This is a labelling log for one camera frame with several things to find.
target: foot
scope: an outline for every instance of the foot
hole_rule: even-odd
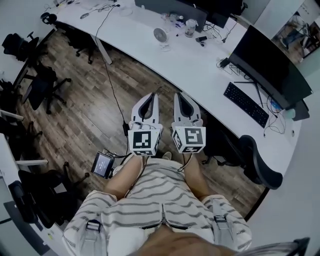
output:
[[[164,160],[171,160],[171,158],[172,158],[172,154],[169,151],[164,153],[164,155],[162,156],[162,159]]]
[[[287,50],[289,50],[289,46],[288,46],[287,44],[285,44],[283,38],[280,39],[280,43],[283,45],[284,48],[286,48]]]

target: buckle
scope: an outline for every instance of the buckle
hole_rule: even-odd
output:
[[[220,230],[229,229],[226,217],[221,216],[221,215],[216,215],[216,216],[214,216],[214,221],[216,222],[216,224],[218,225],[218,228]]]
[[[86,223],[86,230],[91,230],[91,231],[98,231],[100,233],[100,228],[101,228],[101,223],[97,221],[96,219],[89,220]]]

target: keyboard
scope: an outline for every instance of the keyboard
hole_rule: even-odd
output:
[[[232,82],[229,83],[223,95],[252,117],[262,128],[266,127],[269,118],[268,113]]]

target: small display screen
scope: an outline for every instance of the small display screen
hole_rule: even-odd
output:
[[[101,177],[108,178],[114,159],[98,152],[96,154],[91,172]]]

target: person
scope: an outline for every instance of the person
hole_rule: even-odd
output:
[[[281,44],[289,50],[289,45],[297,39],[308,35],[308,24],[301,18],[299,12],[296,12],[288,21],[287,26],[293,27],[293,30],[286,36],[280,39]]]
[[[196,157],[183,154],[182,165],[171,155],[130,155],[103,191],[92,191],[64,230],[70,255],[230,256],[249,248],[246,221],[224,196],[210,193]]]

